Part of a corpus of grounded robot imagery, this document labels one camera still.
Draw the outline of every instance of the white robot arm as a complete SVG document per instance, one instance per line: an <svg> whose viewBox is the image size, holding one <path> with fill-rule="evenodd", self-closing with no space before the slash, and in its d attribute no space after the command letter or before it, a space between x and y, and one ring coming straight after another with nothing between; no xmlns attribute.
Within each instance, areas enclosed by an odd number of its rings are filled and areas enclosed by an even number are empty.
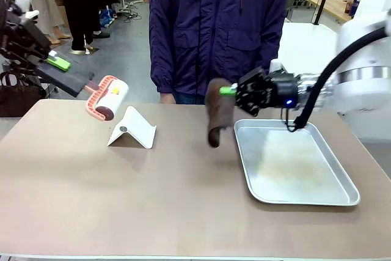
<svg viewBox="0 0 391 261"><path fill-rule="evenodd" d="M236 105L254 116L263 108L286 109L289 131L304 128L314 108L322 107L330 95L337 112L379 108L391 99L391 46L386 38L390 35L391 11L352 20L342 28L336 57L320 75L266 75L256 68L222 93L235 95ZM302 109L293 124L288 119L290 109Z"/></svg>
<svg viewBox="0 0 391 261"><path fill-rule="evenodd" d="M355 18L341 28L337 54L359 38L386 28L391 35L391 14ZM375 41L339 66L333 80L331 107L342 114L381 108L391 100L391 39Z"/></svg>

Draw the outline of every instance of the white folded bracket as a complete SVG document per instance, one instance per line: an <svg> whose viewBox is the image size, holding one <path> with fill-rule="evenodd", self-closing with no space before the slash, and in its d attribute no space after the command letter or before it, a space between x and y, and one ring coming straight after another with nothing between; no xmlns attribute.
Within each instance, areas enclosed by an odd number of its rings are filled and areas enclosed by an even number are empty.
<svg viewBox="0 0 391 261"><path fill-rule="evenodd" d="M155 138L156 126L151 126L136 108L129 106L123 119L115 126L108 146L124 133L130 134L144 148L151 149L153 139Z"/></svg>

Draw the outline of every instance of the lint roller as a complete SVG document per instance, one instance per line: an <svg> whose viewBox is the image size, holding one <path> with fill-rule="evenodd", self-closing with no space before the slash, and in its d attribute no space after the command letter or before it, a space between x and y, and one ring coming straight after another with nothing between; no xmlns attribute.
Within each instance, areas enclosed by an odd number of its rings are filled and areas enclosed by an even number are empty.
<svg viewBox="0 0 391 261"><path fill-rule="evenodd" d="M87 112L94 118L104 121L114 118L129 91L129 86L115 76L105 76L99 86L88 83L84 90L91 93L86 103Z"/></svg>

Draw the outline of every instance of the gray floor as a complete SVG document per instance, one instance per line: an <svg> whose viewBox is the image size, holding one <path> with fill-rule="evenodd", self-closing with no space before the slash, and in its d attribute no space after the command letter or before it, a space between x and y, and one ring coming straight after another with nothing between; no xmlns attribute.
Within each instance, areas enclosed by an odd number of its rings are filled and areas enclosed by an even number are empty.
<svg viewBox="0 0 391 261"><path fill-rule="evenodd" d="M95 73L94 81L99 82L106 75L114 75L124 80L130 86L127 102L156 103L159 96L156 87L150 80L150 57L148 44L148 5L137 4L135 10L141 20L132 20L126 23L116 20L108 32L112 34L110 39L96 40L93 45L99 48L90 56L74 56L69 54L70 42L57 47L56 51L64 54L67 59L79 63L80 67ZM313 11L306 10L302 15L297 15L295 22L309 22ZM82 93L77 99L85 100L88 97ZM74 99L65 92L54 94L53 98ZM0 140L11 130L19 119L0 118ZM365 144L368 151L391 176L391 143Z"/></svg>

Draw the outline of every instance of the dark pants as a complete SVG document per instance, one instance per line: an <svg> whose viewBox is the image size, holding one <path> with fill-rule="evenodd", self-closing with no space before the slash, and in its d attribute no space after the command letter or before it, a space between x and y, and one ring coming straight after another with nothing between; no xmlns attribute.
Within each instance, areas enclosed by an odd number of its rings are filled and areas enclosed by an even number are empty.
<svg viewBox="0 0 391 261"><path fill-rule="evenodd" d="M202 95L193 95L193 94L184 94L174 92L174 98L177 104L187 104L187 105L204 105L205 97Z"/></svg>
<svg viewBox="0 0 391 261"><path fill-rule="evenodd" d="M72 49L84 50L84 38L87 44L92 43L92 31L96 22L99 23L99 14L92 9L89 0L64 0L64 6L73 37Z"/></svg>

